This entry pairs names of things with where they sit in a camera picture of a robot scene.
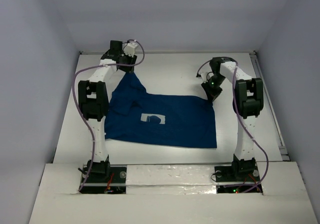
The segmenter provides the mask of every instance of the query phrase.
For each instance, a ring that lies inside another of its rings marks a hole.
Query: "red wire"
[[[109,185],[110,185],[110,183],[112,182],[112,178],[114,177],[114,175],[115,175],[114,173],[111,174],[110,180],[108,181],[108,183],[107,183],[107,185],[106,185],[106,189],[104,190],[105,192],[109,190]]]
[[[244,179],[244,182],[241,184],[241,186],[238,186],[238,187],[236,188],[236,190],[239,189],[240,187],[242,187],[242,186],[246,183],[246,181],[247,181],[247,178]]]
[[[256,184],[256,179],[251,175],[251,174],[248,174],[248,176],[254,181],[254,184]]]

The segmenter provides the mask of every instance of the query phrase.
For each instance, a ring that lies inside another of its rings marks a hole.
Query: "white panel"
[[[29,221],[79,52],[53,0],[0,0],[0,223]]]
[[[193,54],[147,54],[135,73],[148,93],[163,95],[193,95],[206,99],[201,78],[196,78],[199,66],[213,56],[230,56],[239,62],[247,74],[255,77],[248,53],[193,53]],[[81,55],[77,70],[99,63],[100,55]],[[210,70],[209,65],[203,70]],[[86,80],[94,70],[83,72],[76,82]],[[116,72],[107,83],[109,98],[123,77]],[[172,146],[140,144],[108,139],[107,150],[113,165],[122,164],[185,164],[232,162],[236,149],[238,122],[232,108],[232,85],[226,80],[223,92],[214,102],[217,149],[181,148]],[[278,145],[279,135],[267,104],[256,121],[255,137],[265,148],[271,161],[282,161]],[[87,163],[92,143],[87,127],[83,124],[72,99],[64,116],[54,163]],[[254,148],[255,158],[264,161],[264,154]]]
[[[260,177],[266,171],[266,163],[258,162]],[[263,194],[274,195],[300,195],[306,194],[306,188],[296,162],[286,162],[282,164],[270,162],[265,179],[262,182]]]
[[[150,194],[148,189],[144,189],[146,191],[144,194],[66,194],[65,190],[74,189],[79,184],[75,185],[73,181],[63,182],[59,176],[69,174],[70,179],[74,179],[76,178],[74,173],[77,172],[76,179],[79,180],[81,173],[72,164],[47,164],[47,166],[52,167],[45,169],[30,224],[317,223],[307,193],[287,192],[284,186],[278,187],[276,181],[268,181],[266,183],[268,189],[279,188],[284,191],[283,193],[177,195],[170,194],[172,189],[167,188],[166,194],[160,192]],[[272,163],[269,175],[273,178],[279,175],[277,173],[284,171],[286,173],[284,178],[294,181],[291,189],[299,189],[301,176],[294,167],[296,167],[295,163]],[[53,186],[56,185],[60,186],[58,191],[64,194],[55,193],[57,189]]]
[[[286,0],[55,0],[77,47],[134,38],[148,51],[258,49]]]
[[[197,195],[216,194],[215,185],[165,185],[165,186],[127,186],[130,195]]]
[[[210,176],[213,165],[128,165],[126,184],[135,186],[215,184]]]
[[[320,0],[288,0],[258,52],[289,156],[320,221]]]

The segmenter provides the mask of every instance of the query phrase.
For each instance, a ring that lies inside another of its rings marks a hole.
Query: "cable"
[[[216,174],[215,174],[215,173],[213,173],[213,174],[210,176],[210,178],[211,178],[211,180],[212,180],[212,181],[214,181],[214,182],[216,183],[216,182],[217,182],[217,180],[215,180],[215,179],[213,179],[213,178],[212,178],[212,176],[215,176],[215,175],[216,175]]]
[[[201,68],[203,68],[207,63],[209,63],[211,61],[211,59],[210,60],[207,60],[205,63],[203,63],[200,67],[199,67],[199,69],[198,69],[198,71],[196,72],[196,77],[199,77],[200,75],[199,75],[199,72],[200,72],[200,70],[201,70]]]
[[[238,106],[237,106],[237,102],[236,102],[236,92],[235,92],[235,87],[236,87],[236,74],[237,74],[237,69],[238,69],[238,62],[234,59],[232,59],[235,62],[235,68],[234,68],[234,73],[233,73],[233,78],[232,78],[232,94],[233,94],[233,104],[234,104],[234,109],[235,109],[235,113],[236,116],[239,120],[239,123],[241,124],[242,128],[244,129],[244,131],[247,133],[247,135],[251,138],[251,140],[256,144],[256,146],[263,152],[263,154],[265,155],[265,159],[266,159],[266,167],[265,167],[265,172],[262,176],[262,178],[255,184],[244,184],[244,186],[252,186],[249,189],[243,191],[242,193],[247,193],[250,192],[252,189],[254,188],[258,188],[260,190],[260,188],[258,187],[258,185],[261,184],[261,182],[265,179],[268,169],[269,169],[269,157],[268,154],[266,153],[266,151],[258,144],[258,142],[255,140],[254,136],[251,135],[251,133],[248,131],[248,129],[246,128],[245,124],[242,122],[241,120],[241,116],[239,114],[239,110],[238,110]],[[237,187],[238,185],[233,185],[233,184],[229,184],[229,185],[225,185],[225,187]]]
[[[75,107],[81,117],[81,119],[83,120],[84,124],[86,125],[86,127],[89,129],[89,132],[91,134],[91,137],[92,137],[92,155],[91,155],[91,162],[89,164],[89,167],[87,169],[87,172],[86,172],[86,175],[84,177],[84,180],[82,182],[82,184],[80,185],[79,187],[79,192],[81,191],[81,189],[84,187],[84,185],[86,184],[87,182],[87,179],[89,177],[89,174],[91,172],[91,169],[92,169],[92,165],[94,163],[94,158],[95,158],[95,148],[96,148],[96,138],[95,138],[95,134],[92,130],[92,128],[90,127],[89,123],[87,122],[87,120],[84,118],[81,110],[80,110],[80,107],[78,105],[78,102],[77,102],[77,97],[76,97],[76,91],[75,91],[75,86],[76,86],[76,78],[77,76],[82,73],[82,72],[85,72],[85,71],[88,71],[88,70],[91,70],[91,69],[97,69],[97,68],[103,68],[103,67],[106,67],[106,66],[121,66],[121,67],[134,67],[134,66],[137,66],[139,64],[141,64],[144,60],[145,60],[145,56],[146,56],[146,53],[145,53],[145,49],[143,48],[143,46],[141,45],[141,43],[137,40],[133,40],[133,39],[129,39],[127,42],[135,42],[137,43],[141,50],[142,50],[142,59],[136,63],[136,64],[133,64],[133,65],[130,65],[130,64],[119,64],[119,63],[113,63],[113,64],[106,64],[106,65],[95,65],[95,66],[91,66],[91,67],[87,67],[85,69],[82,69],[82,70],[79,70],[77,71],[75,74],[74,74],[74,77],[73,77],[73,84],[72,84],[72,87],[71,87],[71,90],[72,90],[72,96],[73,96],[73,101],[74,101],[74,104],[75,104]]]
[[[251,175],[251,174],[248,174],[248,176],[254,181],[254,184],[256,184],[256,179]]]
[[[125,44],[125,46],[122,48],[122,51],[124,51],[124,49],[126,48],[126,46],[128,46],[128,43]]]
[[[112,179],[114,178],[114,173],[112,173],[111,174],[111,176],[110,176],[110,180],[108,181],[108,183],[107,183],[107,185],[106,185],[106,188],[105,188],[105,190],[104,190],[104,192],[107,192],[107,191],[109,191],[109,189],[110,189],[110,183],[112,182]]]
[[[240,186],[238,186],[236,188],[236,190],[239,189],[240,187],[243,187],[245,185],[246,181],[247,181],[247,178],[244,179],[244,182]]]

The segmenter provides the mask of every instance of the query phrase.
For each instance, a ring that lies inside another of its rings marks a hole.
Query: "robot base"
[[[260,181],[256,160],[238,160],[235,155],[231,165],[216,166],[213,175],[217,183],[253,181],[251,177],[256,182]]]
[[[87,166],[82,172],[81,183],[84,181],[84,176],[87,173],[88,167],[91,160],[88,161]],[[111,166],[109,157],[106,161],[94,162],[90,174],[81,189],[82,194],[120,194],[126,192],[126,177],[127,177],[127,166],[116,165]]]

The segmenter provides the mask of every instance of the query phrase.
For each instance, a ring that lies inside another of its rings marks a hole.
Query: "black joint motor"
[[[110,49],[102,55],[101,60],[111,59],[119,64],[134,65],[137,61],[137,56],[128,56],[123,51],[123,42],[119,40],[110,41]],[[135,70],[134,66],[117,66],[118,69],[132,73]]]
[[[220,74],[221,64],[233,61],[234,60],[229,57],[213,57],[209,62],[213,76],[211,76],[207,82],[201,84],[209,102],[213,102],[222,92],[220,85],[226,79],[226,77]]]
[[[81,170],[78,168],[83,175],[86,175],[89,171],[91,160],[89,160],[86,166]],[[87,179],[87,183],[107,183],[111,176],[111,166],[109,162],[109,156],[105,161],[92,162],[92,167]]]
[[[106,84],[102,81],[90,82],[81,80],[78,83],[79,108],[86,120],[96,119],[98,122],[107,116],[109,99]]]
[[[250,116],[259,116],[260,111],[264,108],[264,86],[261,78],[237,80],[234,92],[236,105],[243,119]]]
[[[238,160],[238,158],[233,155],[233,162],[231,167],[234,176],[237,180],[243,180],[249,174],[252,174],[256,168],[256,160],[252,158],[251,160]]]

